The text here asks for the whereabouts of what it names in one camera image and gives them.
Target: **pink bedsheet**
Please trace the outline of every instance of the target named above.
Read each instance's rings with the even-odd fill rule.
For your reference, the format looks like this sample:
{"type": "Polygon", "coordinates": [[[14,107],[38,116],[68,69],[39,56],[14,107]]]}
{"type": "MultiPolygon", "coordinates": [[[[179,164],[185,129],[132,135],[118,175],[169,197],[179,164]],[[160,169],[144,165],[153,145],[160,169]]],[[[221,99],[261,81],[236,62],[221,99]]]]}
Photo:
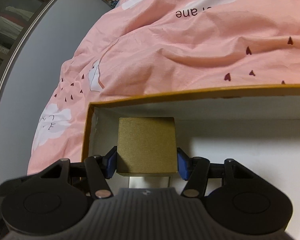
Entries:
{"type": "Polygon", "coordinates": [[[81,160],[91,101],[287,83],[300,83],[300,0],[120,0],[62,65],[28,173],[81,160]]]}

